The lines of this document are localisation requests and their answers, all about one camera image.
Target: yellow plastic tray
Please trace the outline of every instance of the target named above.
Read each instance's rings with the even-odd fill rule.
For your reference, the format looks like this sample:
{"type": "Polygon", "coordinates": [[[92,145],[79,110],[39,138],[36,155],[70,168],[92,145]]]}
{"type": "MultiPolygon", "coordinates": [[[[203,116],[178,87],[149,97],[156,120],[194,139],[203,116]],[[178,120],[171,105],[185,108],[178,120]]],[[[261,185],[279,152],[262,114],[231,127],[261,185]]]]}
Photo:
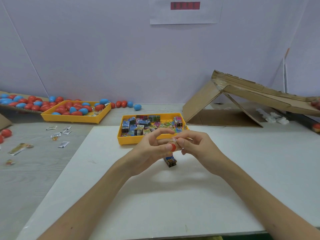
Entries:
{"type": "Polygon", "coordinates": [[[87,102],[91,106],[94,107],[95,103],[98,102],[91,102],[91,101],[62,101],[61,103],[55,105],[51,109],[48,109],[47,111],[43,112],[41,114],[42,118],[45,121],[65,121],[65,122],[83,122],[83,123],[96,123],[99,124],[100,121],[103,119],[104,116],[111,110],[111,103],[108,104],[97,116],[90,116],[93,115],[94,112],[89,112],[88,114],[84,116],[79,115],[54,115],[52,114],[59,106],[62,104],[65,104],[66,102],[73,102],[73,103],[84,103],[87,102]]]}
{"type": "MultiPolygon", "coordinates": [[[[184,121],[181,113],[152,113],[152,114],[135,114],[135,115],[124,115],[122,116],[122,120],[121,120],[121,124],[120,124],[120,128],[118,131],[118,142],[120,145],[126,145],[126,144],[138,144],[143,136],[121,136],[121,129],[122,129],[122,121],[124,119],[129,119],[131,117],[136,117],[137,115],[160,115],[160,122],[167,122],[167,121],[172,121],[172,119],[175,116],[180,116],[182,118],[182,128],[184,128],[186,126],[186,129],[188,130],[188,126],[186,125],[186,122],[184,121]]],[[[157,139],[164,139],[164,138],[171,138],[173,136],[177,135],[177,133],[175,134],[162,134],[160,136],[157,137],[157,139]]]]}

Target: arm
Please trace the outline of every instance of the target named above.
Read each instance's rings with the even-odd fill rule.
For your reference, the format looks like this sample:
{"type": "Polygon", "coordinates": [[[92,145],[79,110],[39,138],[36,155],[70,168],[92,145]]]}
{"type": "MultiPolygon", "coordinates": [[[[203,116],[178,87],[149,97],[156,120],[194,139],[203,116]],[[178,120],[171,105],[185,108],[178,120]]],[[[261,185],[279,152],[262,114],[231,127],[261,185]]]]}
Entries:
{"type": "Polygon", "coordinates": [[[182,154],[192,154],[210,173],[222,177],[274,239],[320,239],[319,230],[282,204],[227,158],[208,134],[185,130],[176,138],[183,148],[182,154]]]}
{"type": "Polygon", "coordinates": [[[172,155],[169,139],[157,140],[161,134],[173,134],[160,128],[143,137],[124,157],[116,161],[102,178],[38,240],[88,239],[100,218],[126,181],[149,168],[157,160],[172,155]]]}

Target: tray filled with wrapper stacks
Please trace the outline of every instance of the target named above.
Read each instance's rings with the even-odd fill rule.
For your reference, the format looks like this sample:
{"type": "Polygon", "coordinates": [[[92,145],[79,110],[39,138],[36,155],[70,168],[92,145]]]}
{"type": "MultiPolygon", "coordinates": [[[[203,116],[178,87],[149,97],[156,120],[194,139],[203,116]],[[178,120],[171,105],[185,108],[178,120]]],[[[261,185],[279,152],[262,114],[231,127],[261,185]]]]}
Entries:
{"type": "MultiPolygon", "coordinates": [[[[181,113],[124,115],[118,131],[120,145],[137,144],[144,135],[158,128],[170,128],[175,134],[188,130],[181,113]]],[[[157,139],[171,138],[175,134],[162,134],[157,139]]]]}

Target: wall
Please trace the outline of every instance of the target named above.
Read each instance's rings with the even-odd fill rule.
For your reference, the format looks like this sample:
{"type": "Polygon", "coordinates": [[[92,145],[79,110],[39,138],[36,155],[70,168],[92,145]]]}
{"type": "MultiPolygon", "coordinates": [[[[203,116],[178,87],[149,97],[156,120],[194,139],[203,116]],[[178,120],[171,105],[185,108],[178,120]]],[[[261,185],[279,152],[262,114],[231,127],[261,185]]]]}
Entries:
{"type": "Polygon", "coordinates": [[[219,24],[149,23],[148,0],[3,0],[49,95],[186,102],[214,69],[270,85],[308,0],[224,0],[219,24]]]}
{"type": "Polygon", "coordinates": [[[47,96],[1,0],[0,91],[47,96]]]}
{"type": "Polygon", "coordinates": [[[320,0],[309,0],[286,58],[288,92],[320,96],[320,0]]]}

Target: white paper sheet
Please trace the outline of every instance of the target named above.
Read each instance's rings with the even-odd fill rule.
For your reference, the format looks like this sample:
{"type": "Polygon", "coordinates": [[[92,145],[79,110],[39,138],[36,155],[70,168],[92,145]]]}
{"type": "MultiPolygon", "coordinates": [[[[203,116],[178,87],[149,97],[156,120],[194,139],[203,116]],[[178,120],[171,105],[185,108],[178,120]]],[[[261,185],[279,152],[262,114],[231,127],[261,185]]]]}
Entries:
{"type": "Polygon", "coordinates": [[[149,0],[150,24],[216,24],[220,21],[223,0],[149,0]],[[200,2],[199,9],[172,10],[171,3],[200,2]]]}

